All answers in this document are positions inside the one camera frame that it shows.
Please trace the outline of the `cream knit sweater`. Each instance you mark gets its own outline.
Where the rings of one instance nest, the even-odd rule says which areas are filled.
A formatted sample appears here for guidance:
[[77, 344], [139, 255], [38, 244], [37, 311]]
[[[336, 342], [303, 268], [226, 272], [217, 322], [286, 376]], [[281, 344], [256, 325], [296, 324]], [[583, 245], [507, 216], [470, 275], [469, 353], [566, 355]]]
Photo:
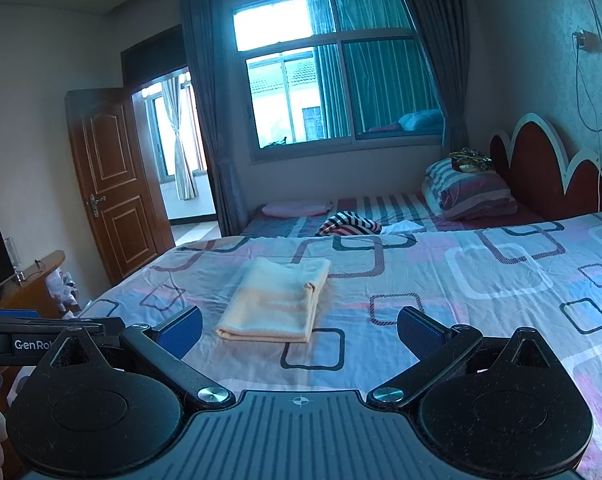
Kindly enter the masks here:
[[250, 261], [233, 297], [215, 326], [226, 340], [306, 344], [330, 261], [323, 258], [282, 264]]

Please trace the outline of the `wooden tv cabinet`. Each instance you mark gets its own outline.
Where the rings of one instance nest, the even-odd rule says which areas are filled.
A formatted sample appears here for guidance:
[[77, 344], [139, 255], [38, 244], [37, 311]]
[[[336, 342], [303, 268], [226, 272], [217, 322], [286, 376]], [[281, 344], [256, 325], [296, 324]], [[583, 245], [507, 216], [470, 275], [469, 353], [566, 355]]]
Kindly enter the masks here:
[[45, 279], [59, 269], [65, 260], [65, 253], [55, 250], [36, 260], [24, 271], [27, 278], [23, 283], [8, 281], [0, 287], [0, 309], [36, 310], [41, 318], [61, 318], [66, 309], [57, 306]]

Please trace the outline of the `patterned bed sheet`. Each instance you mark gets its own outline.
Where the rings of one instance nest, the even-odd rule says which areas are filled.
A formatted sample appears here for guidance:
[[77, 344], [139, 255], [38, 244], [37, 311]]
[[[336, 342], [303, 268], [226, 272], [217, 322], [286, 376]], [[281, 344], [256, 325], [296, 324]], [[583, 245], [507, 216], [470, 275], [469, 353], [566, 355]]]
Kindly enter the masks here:
[[[306, 344], [229, 341], [216, 325], [255, 259], [330, 263]], [[602, 212], [476, 231], [347, 237], [233, 236], [175, 248], [84, 308], [156, 325], [189, 306], [203, 333], [186, 362], [234, 392], [371, 390], [414, 357], [397, 315], [415, 307], [487, 336], [539, 330], [594, 418], [580, 474], [602, 479]]]

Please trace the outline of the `striped mattress cover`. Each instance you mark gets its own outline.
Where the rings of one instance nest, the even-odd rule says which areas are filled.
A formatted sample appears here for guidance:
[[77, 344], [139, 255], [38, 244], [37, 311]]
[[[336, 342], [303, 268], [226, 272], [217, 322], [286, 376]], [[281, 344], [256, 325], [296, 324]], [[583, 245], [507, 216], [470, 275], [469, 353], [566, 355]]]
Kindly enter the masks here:
[[517, 214], [504, 217], [486, 217], [476, 220], [445, 220], [437, 216], [420, 194], [390, 194], [353, 198], [334, 198], [333, 209], [314, 217], [271, 218], [257, 209], [241, 234], [250, 237], [307, 237], [316, 234], [324, 221], [339, 211], [353, 211], [379, 222], [384, 228], [397, 223], [418, 226], [417, 232], [467, 231], [500, 226], [523, 226], [542, 222], [537, 214], [518, 204]]

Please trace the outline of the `striped folded quilt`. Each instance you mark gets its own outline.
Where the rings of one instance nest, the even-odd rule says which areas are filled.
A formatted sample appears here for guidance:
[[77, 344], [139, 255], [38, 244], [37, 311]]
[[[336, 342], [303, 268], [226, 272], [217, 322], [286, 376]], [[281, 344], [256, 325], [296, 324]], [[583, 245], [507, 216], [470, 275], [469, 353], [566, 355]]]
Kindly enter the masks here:
[[518, 212], [509, 186], [496, 171], [458, 171], [450, 158], [426, 169], [421, 194], [428, 207], [445, 220], [504, 217]]

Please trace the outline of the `black white striped garment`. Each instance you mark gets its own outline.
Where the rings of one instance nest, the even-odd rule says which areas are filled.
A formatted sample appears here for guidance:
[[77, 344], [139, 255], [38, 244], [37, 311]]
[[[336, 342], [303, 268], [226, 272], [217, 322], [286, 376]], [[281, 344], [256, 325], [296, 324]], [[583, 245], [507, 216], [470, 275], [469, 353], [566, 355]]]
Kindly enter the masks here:
[[381, 231], [382, 225], [375, 220], [364, 218], [353, 211], [339, 211], [324, 221], [316, 236], [378, 235]]

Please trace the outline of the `white sheer balcony curtain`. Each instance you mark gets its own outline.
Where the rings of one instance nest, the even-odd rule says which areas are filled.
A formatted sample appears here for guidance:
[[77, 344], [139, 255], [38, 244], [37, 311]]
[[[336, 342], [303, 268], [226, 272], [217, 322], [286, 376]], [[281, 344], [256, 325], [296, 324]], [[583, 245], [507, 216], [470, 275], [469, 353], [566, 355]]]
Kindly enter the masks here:
[[181, 118], [182, 105], [181, 99], [181, 84], [179, 77], [173, 76], [164, 79], [161, 82], [161, 92], [165, 111], [167, 112], [167, 120], [174, 133], [174, 165], [175, 165], [175, 185], [176, 195], [178, 200], [187, 202], [194, 200], [197, 196], [196, 185], [193, 174], [190, 171], [187, 156], [181, 139]]

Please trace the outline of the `brown wooden door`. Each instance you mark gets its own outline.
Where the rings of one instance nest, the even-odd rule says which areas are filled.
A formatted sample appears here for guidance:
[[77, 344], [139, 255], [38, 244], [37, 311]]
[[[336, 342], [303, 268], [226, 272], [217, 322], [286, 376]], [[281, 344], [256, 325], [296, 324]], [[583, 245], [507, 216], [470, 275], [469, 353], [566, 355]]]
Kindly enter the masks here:
[[124, 88], [66, 94], [69, 140], [94, 240], [112, 285], [174, 247], [152, 149]]

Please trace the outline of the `pink pillow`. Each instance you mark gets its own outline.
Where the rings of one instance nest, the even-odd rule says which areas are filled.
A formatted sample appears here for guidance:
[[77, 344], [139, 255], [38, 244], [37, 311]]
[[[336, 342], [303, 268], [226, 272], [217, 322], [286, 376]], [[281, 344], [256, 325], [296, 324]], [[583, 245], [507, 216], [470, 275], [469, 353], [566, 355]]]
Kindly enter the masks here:
[[266, 204], [261, 212], [271, 218], [314, 217], [327, 214], [333, 209], [331, 200], [291, 200]]

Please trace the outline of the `red white headboard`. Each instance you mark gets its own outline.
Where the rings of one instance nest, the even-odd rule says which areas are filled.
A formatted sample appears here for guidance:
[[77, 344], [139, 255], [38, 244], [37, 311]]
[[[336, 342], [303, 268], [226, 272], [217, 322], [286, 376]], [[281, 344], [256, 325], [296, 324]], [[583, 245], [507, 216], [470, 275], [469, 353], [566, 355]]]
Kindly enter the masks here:
[[535, 113], [512, 133], [493, 132], [488, 148], [514, 199], [544, 220], [602, 212], [602, 156], [583, 148], [569, 156], [559, 133]]

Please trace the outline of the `window with teal curtain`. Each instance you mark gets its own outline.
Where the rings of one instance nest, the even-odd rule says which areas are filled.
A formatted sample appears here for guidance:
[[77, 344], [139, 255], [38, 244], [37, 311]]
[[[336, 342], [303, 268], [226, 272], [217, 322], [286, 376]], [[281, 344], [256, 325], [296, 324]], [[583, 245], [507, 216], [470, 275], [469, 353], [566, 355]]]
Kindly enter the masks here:
[[264, 0], [233, 15], [258, 160], [431, 144], [444, 118], [401, 0]]

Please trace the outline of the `dark grey curtain right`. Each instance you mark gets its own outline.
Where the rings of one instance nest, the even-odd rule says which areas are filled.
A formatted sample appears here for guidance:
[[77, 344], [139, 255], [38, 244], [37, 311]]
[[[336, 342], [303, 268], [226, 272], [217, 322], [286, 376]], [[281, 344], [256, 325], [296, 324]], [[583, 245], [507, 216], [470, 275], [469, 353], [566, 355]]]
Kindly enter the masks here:
[[466, 0], [403, 0], [435, 86], [444, 118], [442, 150], [468, 143], [466, 98], [470, 30]]

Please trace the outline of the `dark grey curtain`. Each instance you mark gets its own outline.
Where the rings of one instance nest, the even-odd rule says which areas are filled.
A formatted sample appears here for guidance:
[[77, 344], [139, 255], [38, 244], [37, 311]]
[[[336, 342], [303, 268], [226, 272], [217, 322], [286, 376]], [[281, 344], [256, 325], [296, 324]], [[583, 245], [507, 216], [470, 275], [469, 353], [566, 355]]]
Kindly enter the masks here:
[[179, 0], [187, 66], [194, 84], [199, 128], [224, 236], [243, 231], [248, 210], [233, 157], [221, 0]]
[[444, 118], [442, 150], [468, 143], [466, 98], [470, 30], [466, 0], [403, 0], [435, 86]]

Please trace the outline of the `dark grey curtain left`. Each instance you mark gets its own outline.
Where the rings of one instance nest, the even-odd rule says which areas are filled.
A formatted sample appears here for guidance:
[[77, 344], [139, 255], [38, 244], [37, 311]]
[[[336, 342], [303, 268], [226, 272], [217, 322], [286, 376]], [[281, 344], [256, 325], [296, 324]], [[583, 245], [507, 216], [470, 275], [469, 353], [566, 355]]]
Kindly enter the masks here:
[[233, 157], [221, 0], [179, 0], [187, 66], [194, 84], [199, 128], [224, 236], [243, 231], [248, 210]]

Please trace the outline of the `wall power socket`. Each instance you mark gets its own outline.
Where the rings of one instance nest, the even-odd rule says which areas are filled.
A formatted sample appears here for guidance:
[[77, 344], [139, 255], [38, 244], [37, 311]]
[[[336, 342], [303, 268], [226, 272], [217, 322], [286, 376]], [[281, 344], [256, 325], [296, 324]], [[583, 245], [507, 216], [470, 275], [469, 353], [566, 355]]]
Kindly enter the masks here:
[[598, 53], [601, 51], [599, 37], [594, 32], [580, 29], [573, 33], [576, 50], [587, 53]]

